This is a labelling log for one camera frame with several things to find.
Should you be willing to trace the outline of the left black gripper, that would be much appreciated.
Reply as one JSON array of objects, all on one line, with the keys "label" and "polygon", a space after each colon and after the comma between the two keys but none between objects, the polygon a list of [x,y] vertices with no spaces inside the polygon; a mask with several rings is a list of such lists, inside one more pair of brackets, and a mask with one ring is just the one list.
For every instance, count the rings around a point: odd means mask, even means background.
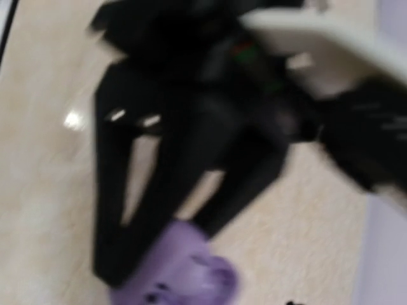
[{"label": "left black gripper", "polygon": [[228,97],[271,135],[271,114],[254,106],[276,96],[281,128],[292,142],[310,142],[318,120],[308,95],[287,76],[287,56],[269,55],[243,28],[240,16],[263,8],[299,10],[303,1],[108,1],[90,22],[105,43],[124,54],[110,64],[95,93],[98,149],[130,147],[163,124],[143,127],[150,114],[186,114],[182,101],[210,92]]}]

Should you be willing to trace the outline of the lilac earbud charging case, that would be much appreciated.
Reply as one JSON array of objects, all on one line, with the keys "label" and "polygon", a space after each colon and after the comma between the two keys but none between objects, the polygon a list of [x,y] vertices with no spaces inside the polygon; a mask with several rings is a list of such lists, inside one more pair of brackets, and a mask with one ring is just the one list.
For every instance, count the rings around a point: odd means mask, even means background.
[{"label": "lilac earbud charging case", "polygon": [[111,304],[234,304],[234,266],[214,256],[206,235],[192,224],[170,223],[131,277],[109,292]]}]

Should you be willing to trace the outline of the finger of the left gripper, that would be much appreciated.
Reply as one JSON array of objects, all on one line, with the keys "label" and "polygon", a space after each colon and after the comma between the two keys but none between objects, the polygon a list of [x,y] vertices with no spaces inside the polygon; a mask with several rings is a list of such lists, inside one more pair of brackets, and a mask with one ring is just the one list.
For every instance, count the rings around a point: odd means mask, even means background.
[{"label": "finger of the left gripper", "polygon": [[225,175],[192,223],[209,238],[217,235],[279,177],[288,147],[288,136],[278,129],[269,135],[245,130],[219,162]]},{"label": "finger of the left gripper", "polygon": [[130,60],[110,64],[94,95],[96,211],[93,271],[109,286],[120,286],[132,272],[122,250],[129,161],[133,141],[143,135],[159,137],[162,124],[144,119],[162,114],[155,79]]}]

